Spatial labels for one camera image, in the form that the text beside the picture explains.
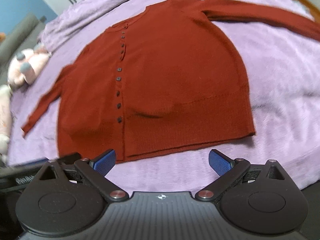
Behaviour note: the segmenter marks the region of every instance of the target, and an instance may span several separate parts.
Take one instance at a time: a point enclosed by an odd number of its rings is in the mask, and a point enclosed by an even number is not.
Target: cardigan sleeve
[[[63,89],[63,83],[65,82],[66,77],[73,68],[74,64],[64,67],[50,91],[47,92],[44,96],[42,96],[42,98],[38,102],[36,109],[29,116],[27,123],[22,128],[24,132],[23,137],[26,136],[26,134],[33,128],[33,126],[40,119],[40,117],[48,110],[50,103],[52,103],[60,97]]]
[[[320,41],[320,24],[293,12],[237,0],[175,0],[183,11],[204,13],[210,21],[261,22]]]

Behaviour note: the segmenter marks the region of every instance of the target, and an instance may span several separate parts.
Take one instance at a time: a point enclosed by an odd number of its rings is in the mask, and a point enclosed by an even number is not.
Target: logo
[[[165,198],[167,198],[167,196],[164,195],[164,194],[161,194],[161,195],[157,196],[157,198],[161,199],[161,200],[164,200]]]
[[[18,185],[27,184],[27,183],[30,183],[34,177],[35,176],[31,175],[31,176],[25,176],[23,178],[16,178],[16,183]]]

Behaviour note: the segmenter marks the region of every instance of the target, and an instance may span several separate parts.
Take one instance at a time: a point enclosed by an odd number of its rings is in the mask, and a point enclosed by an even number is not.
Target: blue wall
[[[45,16],[47,22],[57,17],[43,0],[0,0],[0,32],[8,34],[28,12],[38,19]]]

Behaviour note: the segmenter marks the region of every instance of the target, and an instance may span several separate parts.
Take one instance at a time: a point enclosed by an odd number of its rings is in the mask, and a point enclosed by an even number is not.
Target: blue gripper pad
[[[222,176],[234,167],[235,161],[213,149],[209,152],[209,165],[219,176]]]
[[[116,152],[115,150],[109,149],[103,154],[94,158],[89,162],[89,165],[103,177],[108,174],[109,171],[116,164]]]

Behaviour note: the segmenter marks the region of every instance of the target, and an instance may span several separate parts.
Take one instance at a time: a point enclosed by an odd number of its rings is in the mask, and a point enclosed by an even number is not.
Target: red cardigan
[[[263,22],[320,41],[320,26],[278,8],[235,0],[167,0],[107,28],[66,66],[23,127],[61,97],[60,156],[117,162],[254,135],[244,63],[210,21]]]

